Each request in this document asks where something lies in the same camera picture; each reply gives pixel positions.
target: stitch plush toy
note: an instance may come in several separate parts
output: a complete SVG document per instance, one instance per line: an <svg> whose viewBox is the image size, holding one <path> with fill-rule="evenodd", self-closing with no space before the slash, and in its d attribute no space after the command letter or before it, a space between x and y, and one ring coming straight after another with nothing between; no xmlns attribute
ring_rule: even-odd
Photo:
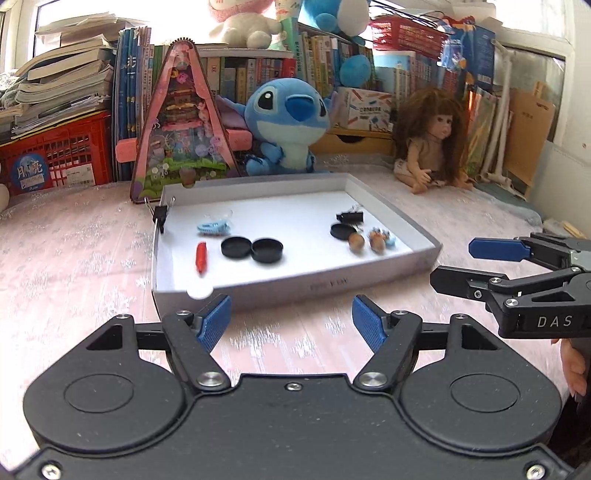
<svg viewBox="0 0 591 480"><path fill-rule="evenodd" d="M308 147L330 126L320 94L308 83L283 78L261 86L246 105L218 97L237 111L252 135L260 140L263 157L246 163L250 176L314 171L314 155Z"/></svg>

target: black bottle cap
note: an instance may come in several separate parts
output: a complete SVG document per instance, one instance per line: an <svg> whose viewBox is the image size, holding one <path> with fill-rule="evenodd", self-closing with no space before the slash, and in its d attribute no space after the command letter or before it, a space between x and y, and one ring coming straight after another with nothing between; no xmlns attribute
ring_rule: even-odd
<svg viewBox="0 0 591 480"><path fill-rule="evenodd" d="M283 244L274 238L261 238L252 243L251 252L259 263L275 263L283 256Z"/></svg>
<svg viewBox="0 0 591 480"><path fill-rule="evenodd" d="M222 255L239 260L251 254L252 243L242 236L231 236L222 242Z"/></svg>
<svg viewBox="0 0 591 480"><path fill-rule="evenodd" d="M357 232L355 227L347 223L335 223L330 227L330 234L339 240L347 241L352 233Z"/></svg>

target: doll hair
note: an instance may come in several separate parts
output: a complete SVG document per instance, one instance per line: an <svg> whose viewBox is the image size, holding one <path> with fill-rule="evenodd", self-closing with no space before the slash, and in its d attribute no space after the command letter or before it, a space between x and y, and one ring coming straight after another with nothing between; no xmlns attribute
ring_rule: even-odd
<svg viewBox="0 0 591 480"><path fill-rule="evenodd" d="M407 158L408 141L422 137L431 119L436 115L451 115L452 134L443 143L445 159L444 178L451 182L460 170L460 161L466 145L466 113L453 95L438 88L426 88L412 94L398 110L395 142L397 158Z"/></svg>

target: black binder clip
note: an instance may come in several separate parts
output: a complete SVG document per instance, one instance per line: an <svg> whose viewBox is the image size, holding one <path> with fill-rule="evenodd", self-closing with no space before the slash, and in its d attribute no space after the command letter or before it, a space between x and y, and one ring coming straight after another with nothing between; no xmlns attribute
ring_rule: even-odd
<svg viewBox="0 0 591 480"><path fill-rule="evenodd" d="M144 198L144 203L150 210L150 213L152 213L152 221L156 224L158 230L160 230L160 234L164 233L164 222L166 222L168 210L174 205L174 200L175 198L173 197L170 200L170 205L158 205L155 208L152 208L148 199Z"/></svg>
<svg viewBox="0 0 591 480"><path fill-rule="evenodd" d="M363 223L363 212L359 210L360 208L361 205L355 205L348 212L339 213L336 216L336 219L340 223L346 223L347 225L358 225L359 223Z"/></svg>

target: blue gripper pad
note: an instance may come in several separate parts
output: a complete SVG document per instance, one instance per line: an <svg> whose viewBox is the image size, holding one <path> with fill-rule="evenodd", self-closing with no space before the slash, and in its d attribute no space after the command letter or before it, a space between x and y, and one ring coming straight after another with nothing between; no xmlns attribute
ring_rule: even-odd
<svg viewBox="0 0 591 480"><path fill-rule="evenodd" d="M230 310L232 301L230 297L224 298L201 322L201 330L197 334L197 340L207 353L211 353L219 342L223 333L230 324Z"/></svg>
<svg viewBox="0 0 591 480"><path fill-rule="evenodd" d="M387 335L382 326L382 319L357 297L353 299L353 324L365 343L375 353L385 342Z"/></svg>
<svg viewBox="0 0 591 480"><path fill-rule="evenodd" d="M520 240L504 238L475 238L468 245L468 252L472 258L507 262L521 262L531 255L530 248Z"/></svg>

